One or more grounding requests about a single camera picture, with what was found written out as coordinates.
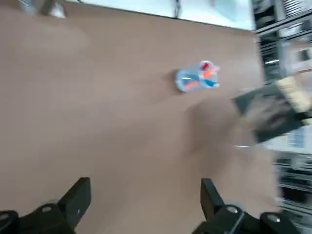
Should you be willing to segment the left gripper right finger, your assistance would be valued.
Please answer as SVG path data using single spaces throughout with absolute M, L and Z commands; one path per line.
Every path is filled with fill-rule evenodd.
M 212 180 L 201 179 L 200 204 L 205 221 L 196 234 L 298 234 L 300 231 L 283 214 L 264 212 L 260 218 L 233 204 L 225 204 Z

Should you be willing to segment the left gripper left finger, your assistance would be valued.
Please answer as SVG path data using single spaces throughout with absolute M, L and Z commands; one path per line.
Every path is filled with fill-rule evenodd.
M 2 234 L 74 234 L 91 203 L 91 181 L 81 177 L 56 203 L 46 203 L 25 216 L 0 212 Z

